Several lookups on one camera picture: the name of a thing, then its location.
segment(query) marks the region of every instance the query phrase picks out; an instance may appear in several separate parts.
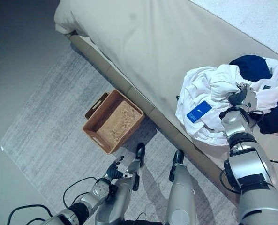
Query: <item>floor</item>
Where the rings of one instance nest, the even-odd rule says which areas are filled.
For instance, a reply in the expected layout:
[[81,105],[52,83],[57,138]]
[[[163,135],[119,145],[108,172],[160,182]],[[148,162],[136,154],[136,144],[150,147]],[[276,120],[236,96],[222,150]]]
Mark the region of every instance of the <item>floor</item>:
[[[58,0],[0,0],[0,140],[51,66],[70,44],[54,31]],[[12,209],[26,204],[49,206],[0,149],[0,224]],[[47,218],[42,209],[16,212],[11,225]]]

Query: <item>blue card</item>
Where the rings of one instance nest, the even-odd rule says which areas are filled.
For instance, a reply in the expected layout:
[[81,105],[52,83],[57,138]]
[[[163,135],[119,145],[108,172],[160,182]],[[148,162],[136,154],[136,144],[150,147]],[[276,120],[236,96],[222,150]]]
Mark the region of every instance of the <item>blue card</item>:
[[203,115],[205,115],[211,108],[212,107],[206,101],[203,101],[198,106],[196,106],[191,112],[189,112],[187,114],[187,117],[192,123],[195,123]]

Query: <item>bed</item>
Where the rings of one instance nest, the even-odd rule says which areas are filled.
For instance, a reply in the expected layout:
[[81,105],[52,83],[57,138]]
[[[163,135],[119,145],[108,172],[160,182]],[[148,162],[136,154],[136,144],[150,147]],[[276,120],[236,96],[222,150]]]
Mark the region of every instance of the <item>bed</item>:
[[[183,78],[190,69],[247,54],[278,60],[276,53],[186,0],[62,0],[54,19],[58,32],[218,181],[229,149],[196,141],[175,117]],[[278,136],[258,129],[255,136],[278,160]]]

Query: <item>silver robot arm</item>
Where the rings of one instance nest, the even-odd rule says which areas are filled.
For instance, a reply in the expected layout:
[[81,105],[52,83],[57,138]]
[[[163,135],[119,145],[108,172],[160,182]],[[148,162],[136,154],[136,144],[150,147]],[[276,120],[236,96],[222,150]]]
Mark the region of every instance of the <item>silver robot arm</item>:
[[241,225],[278,225],[276,173],[249,128],[248,112],[255,109],[257,100],[251,87],[240,87],[247,90],[244,99],[220,115],[230,147],[225,172],[230,185],[241,194]]
[[123,157],[115,160],[107,169],[105,175],[96,181],[92,190],[80,198],[67,209],[43,222],[41,225],[82,225],[90,218],[98,207],[104,203],[108,195],[113,191],[112,179],[128,177],[128,173],[117,170],[117,165]]

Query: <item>wicker basket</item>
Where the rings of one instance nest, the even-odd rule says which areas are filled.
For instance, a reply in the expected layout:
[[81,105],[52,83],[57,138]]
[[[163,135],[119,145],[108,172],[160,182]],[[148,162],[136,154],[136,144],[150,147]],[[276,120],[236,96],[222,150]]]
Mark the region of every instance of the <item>wicker basket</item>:
[[113,90],[104,93],[85,114],[83,131],[106,154],[115,152],[139,127],[144,114],[139,107]]

